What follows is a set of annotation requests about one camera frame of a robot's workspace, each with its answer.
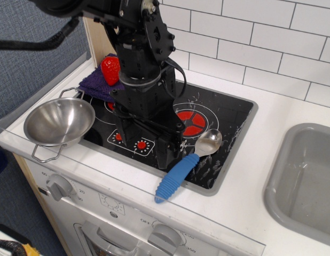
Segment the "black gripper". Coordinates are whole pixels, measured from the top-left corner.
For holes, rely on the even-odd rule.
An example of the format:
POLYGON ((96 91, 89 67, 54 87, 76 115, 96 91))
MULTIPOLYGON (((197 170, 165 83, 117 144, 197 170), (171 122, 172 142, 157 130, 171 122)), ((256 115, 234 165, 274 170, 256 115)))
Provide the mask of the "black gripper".
POLYGON ((124 90, 111 93, 114 99, 114 122, 123 143, 131 146, 142 129, 155 137, 159 169, 166 169, 179 157, 184 142, 184 124, 174 113, 174 100, 181 97, 176 88, 175 70, 185 78, 179 65, 164 65, 149 78, 135 78, 120 70, 124 90))

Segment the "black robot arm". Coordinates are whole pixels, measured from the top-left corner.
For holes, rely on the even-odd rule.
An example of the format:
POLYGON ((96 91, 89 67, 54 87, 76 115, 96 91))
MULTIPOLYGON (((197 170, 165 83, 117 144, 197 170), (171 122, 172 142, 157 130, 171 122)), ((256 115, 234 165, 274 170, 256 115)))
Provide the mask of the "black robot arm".
POLYGON ((115 124, 125 145, 142 133, 155 142, 158 167, 180 153, 185 126, 175 114, 180 66, 170 58, 174 35, 163 23, 158 1, 36 1, 43 12, 60 18, 83 16, 103 25, 120 63, 123 90, 114 91, 115 124))

